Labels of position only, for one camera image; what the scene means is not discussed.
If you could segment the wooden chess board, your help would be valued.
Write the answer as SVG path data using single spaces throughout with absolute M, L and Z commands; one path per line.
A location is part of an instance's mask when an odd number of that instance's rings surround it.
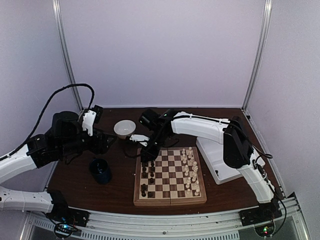
M 135 206 L 150 207 L 150 206 L 185 206 L 197 205 L 207 202 L 207 194 L 205 183 L 202 174 L 201 163 L 198 155 L 198 150 L 195 146 L 191 146 L 194 151 L 195 160 L 198 163 L 198 179 L 200 184 L 200 196 L 185 197 L 183 193 L 183 172 L 181 155 L 182 149 L 188 147 L 170 147 L 162 148 L 159 151 L 158 157 L 154 162 L 154 183 L 150 183 L 150 167 L 151 162 L 147 162 L 147 167 L 142 168 L 141 158 L 136 159 L 135 180 L 133 204 Z M 148 173 L 147 178 L 142 177 L 143 170 Z M 146 196 L 142 196 L 142 185 L 147 185 L 145 190 Z M 148 192 L 154 192 L 154 198 L 148 198 Z

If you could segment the white plastic compartment tray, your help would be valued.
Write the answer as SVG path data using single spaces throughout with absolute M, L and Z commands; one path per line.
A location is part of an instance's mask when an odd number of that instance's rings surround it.
M 218 142 L 197 137 L 196 146 L 201 153 L 215 183 L 221 185 L 238 178 L 242 175 L 235 168 L 231 168 L 224 163 L 223 145 Z

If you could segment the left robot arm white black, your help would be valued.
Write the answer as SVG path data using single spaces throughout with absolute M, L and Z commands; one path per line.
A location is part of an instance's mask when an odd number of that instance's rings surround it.
M 72 111 L 55 113 L 50 129 L 26 141 L 14 154 L 0 161 L 0 181 L 5 182 L 21 173 L 40 169 L 52 162 L 75 159 L 85 151 L 105 154 L 117 137 L 94 127 L 97 114 L 88 110 L 82 116 Z M 72 218 L 67 201 L 58 190 L 30 192 L 0 189 L 1 211 L 37 211 L 50 213 L 61 222 Z

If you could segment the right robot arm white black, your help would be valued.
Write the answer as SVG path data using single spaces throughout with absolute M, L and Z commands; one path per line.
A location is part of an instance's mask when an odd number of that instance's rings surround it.
M 158 114 L 147 109 L 139 122 L 152 131 L 142 147 L 142 161 L 155 160 L 167 138 L 174 134 L 194 136 L 216 184 L 244 177 L 258 201 L 256 216 L 261 221 L 279 209 L 279 197 L 263 168 L 263 158 L 271 159 L 272 155 L 253 145 L 239 117 L 211 118 L 175 109 Z

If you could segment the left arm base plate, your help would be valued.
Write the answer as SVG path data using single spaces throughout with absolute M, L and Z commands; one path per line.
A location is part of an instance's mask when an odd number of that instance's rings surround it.
M 57 208 L 46 213 L 46 216 L 53 221 L 66 223 L 76 227 L 86 227 L 90 213 L 75 208 Z

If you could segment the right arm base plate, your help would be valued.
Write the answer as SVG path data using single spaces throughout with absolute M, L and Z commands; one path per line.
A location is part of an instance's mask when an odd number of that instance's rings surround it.
M 272 210 L 270 208 L 255 207 L 241 210 L 239 217 L 242 226 L 256 225 L 263 222 L 271 221 L 282 216 L 280 209 Z

